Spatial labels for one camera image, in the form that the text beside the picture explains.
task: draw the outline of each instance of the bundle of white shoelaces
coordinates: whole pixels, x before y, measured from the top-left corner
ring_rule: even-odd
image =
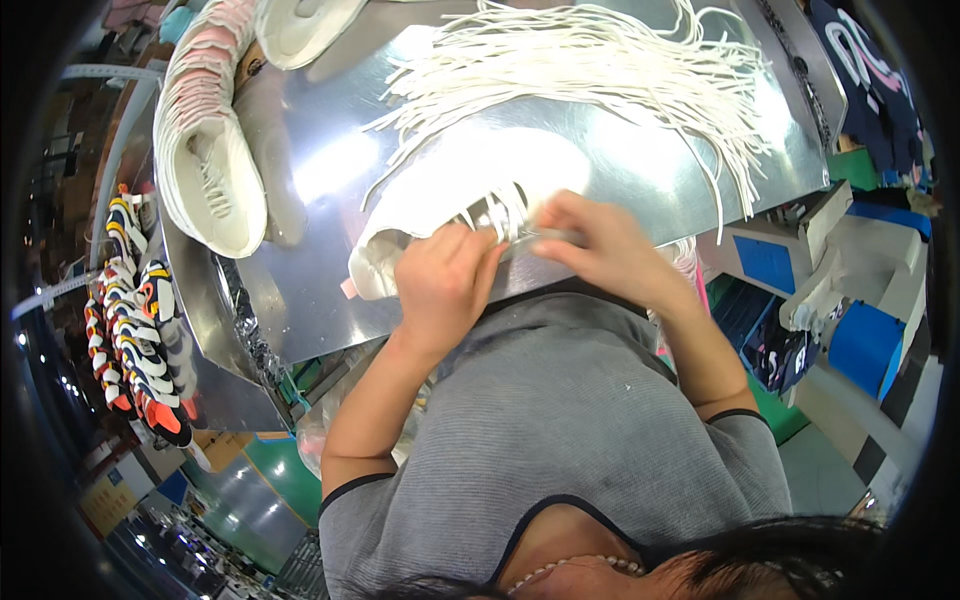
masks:
[[[395,61],[381,100],[406,102],[363,128],[399,132],[386,180],[425,141],[458,121],[520,96],[593,104],[638,123],[636,107],[652,111],[677,132],[700,166],[716,202],[719,243],[723,203],[717,180],[730,172],[743,213],[754,215],[752,175],[763,177],[757,155],[769,144],[757,127],[756,79],[764,64],[758,48],[704,39],[702,17],[736,14],[715,7],[695,12],[689,0],[671,0],[677,18],[670,30],[595,5],[547,10],[511,9],[477,1],[477,13],[448,15],[425,56]],[[706,140],[716,156],[710,170],[691,136]]]

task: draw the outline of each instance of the stainless steel table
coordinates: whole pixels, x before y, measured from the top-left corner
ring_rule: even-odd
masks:
[[[669,28],[674,20],[667,0],[599,3],[654,27]],[[696,8],[706,3],[693,4]],[[747,27],[711,14],[705,17],[708,37],[718,38],[726,31],[731,38],[758,44],[771,61],[756,102],[763,114],[761,126],[775,151],[762,158],[767,179],[755,179],[761,198],[755,210],[824,186],[826,162],[811,111],[756,0],[711,4],[741,14]],[[361,134],[357,128],[389,110],[377,100],[386,89],[384,78],[394,70],[386,58],[403,58],[426,43],[425,26],[443,25],[441,14],[473,12],[474,6],[454,0],[371,3],[312,64],[291,72],[267,65],[239,90],[234,104],[266,187],[271,223],[269,241],[237,264],[261,331],[283,359],[293,363],[359,344],[388,334],[398,323],[396,300],[348,300],[340,290],[348,276],[349,252],[370,214],[369,208],[359,211],[360,200],[397,145],[393,130]],[[587,195],[628,206],[655,243],[716,227],[707,183],[675,132],[653,122],[649,127],[631,125],[597,107],[539,98],[514,100],[455,127],[516,126],[556,132],[575,143],[591,161]],[[705,150],[703,156],[710,156],[706,143],[697,143]],[[419,157],[434,145],[424,146]],[[742,218],[729,175],[720,180],[720,189],[727,220]],[[374,194],[372,206],[377,198]],[[177,234],[166,231],[167,236]],[[196,244],[196,252],[202,250]],[[181,255],[195,256],[192,251]],[[180,293],[190,304],[188,296],[202,294],[194,288],[204,283],[184,285],[175,262],[171,256]],[[522,256],[501,266],[492,298],[513,296],[569,275],[558,265]],[[204,348],[204,354],[213,352]]]

